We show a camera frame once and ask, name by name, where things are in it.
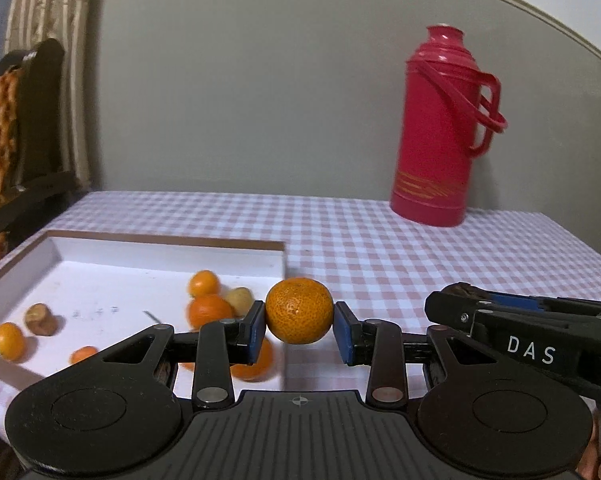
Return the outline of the large tangerine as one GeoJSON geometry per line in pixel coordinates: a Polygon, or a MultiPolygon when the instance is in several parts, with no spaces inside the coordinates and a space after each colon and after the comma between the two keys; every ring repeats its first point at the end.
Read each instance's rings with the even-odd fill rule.
{"type": "Polygon", "coordinates": [[[231,367],[231,374],[243,382],[262,382],[271,375],[274,364],[276,364],[274,348],[270,339],[265,337],[256,362],[252,365],[234,364],[231,367]]]}
{"type": "Polygon", "coordinates": [[[221,296],[204,295],[190,301],[186,308],[186,317],[193,330],[199,330],[210,322],[234,318],[234,310],[221,296]]]}

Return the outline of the wooden wicker sofa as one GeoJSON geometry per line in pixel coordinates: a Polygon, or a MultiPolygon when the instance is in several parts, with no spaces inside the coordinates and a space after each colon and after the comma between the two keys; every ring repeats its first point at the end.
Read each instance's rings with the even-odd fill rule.
{"type": "Polygon", "coordinates": [[[62,212],[77,187],[56,164],[53,89],[38,47],[0,60],[0,259],[62,212]]]}

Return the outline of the large front tangerine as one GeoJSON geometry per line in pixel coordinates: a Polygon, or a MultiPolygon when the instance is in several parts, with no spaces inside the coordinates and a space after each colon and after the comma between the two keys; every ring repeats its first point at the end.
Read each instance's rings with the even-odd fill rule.
{"type": "Polygon", "coordinates": [[[234,364],[231,367],[231,374],[243,382],[262,382],[271,375],[274,364],[276,364],[274,348],[270,339],[265,337],[256,362],[252,365],[234,364]]]}

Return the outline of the red thermos flask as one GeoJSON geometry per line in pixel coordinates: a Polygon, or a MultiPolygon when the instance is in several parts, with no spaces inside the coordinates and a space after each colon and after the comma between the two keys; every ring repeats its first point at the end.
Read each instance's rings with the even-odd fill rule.
{"type": "Polygon", "coordinates": [[[390,208],[399,216],[451,228],[465,217],[473,160],[507,121],[501,82],[479,70],[464,32],[431,25],[407,60],[402,132],[390,208]]]}

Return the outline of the small kumquat orange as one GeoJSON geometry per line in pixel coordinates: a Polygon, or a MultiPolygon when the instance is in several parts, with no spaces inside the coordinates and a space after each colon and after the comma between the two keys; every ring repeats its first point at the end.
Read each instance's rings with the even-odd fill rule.
{"type": "Polygon", "coordinates": [[[210,270],[196,272],[189,280],[188,292],[192,298],[217,295],[221,290],[218,275],[210,270]]]}

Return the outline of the medium back tangerine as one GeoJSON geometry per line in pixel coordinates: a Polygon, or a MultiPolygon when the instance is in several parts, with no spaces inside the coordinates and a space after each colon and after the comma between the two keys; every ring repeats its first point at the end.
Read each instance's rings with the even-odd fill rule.
{"type": "Polygon", "coordinates": [[[312,278],[285,278],[268,292],[268,327],[285,344],[313,344],[332,327],[334,302],[329,289],[312,278]]]}

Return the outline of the beige striped curtain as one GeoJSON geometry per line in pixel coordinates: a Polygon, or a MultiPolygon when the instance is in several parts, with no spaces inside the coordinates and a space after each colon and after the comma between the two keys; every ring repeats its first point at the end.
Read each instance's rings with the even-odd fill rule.
{"type": "Polygon", "coordinates": [[[91,184],[86,122],[84,67],[90,0],[11,0],[4,50],[40,49],[40,66],[51,74],[55,142],[61,170],[78,188],[91,184]]]}

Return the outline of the brown white cardboard box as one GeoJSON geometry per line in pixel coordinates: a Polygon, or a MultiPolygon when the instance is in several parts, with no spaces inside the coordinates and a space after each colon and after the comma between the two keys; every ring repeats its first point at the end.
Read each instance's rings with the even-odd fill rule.
{"type": "Polygon", "coordinates": [[[285,246],[263,240],[46,231],[0,261],[0,324],[23,325],[45,304],[60,319],[53,336],[27,333],[23,361],[0,358],[0,404],[66,367],[84,346],[104,349],[153,323],[190,329],[192,276],[214,272],[223,290],[261,299],[285,275],[285,246]]]}

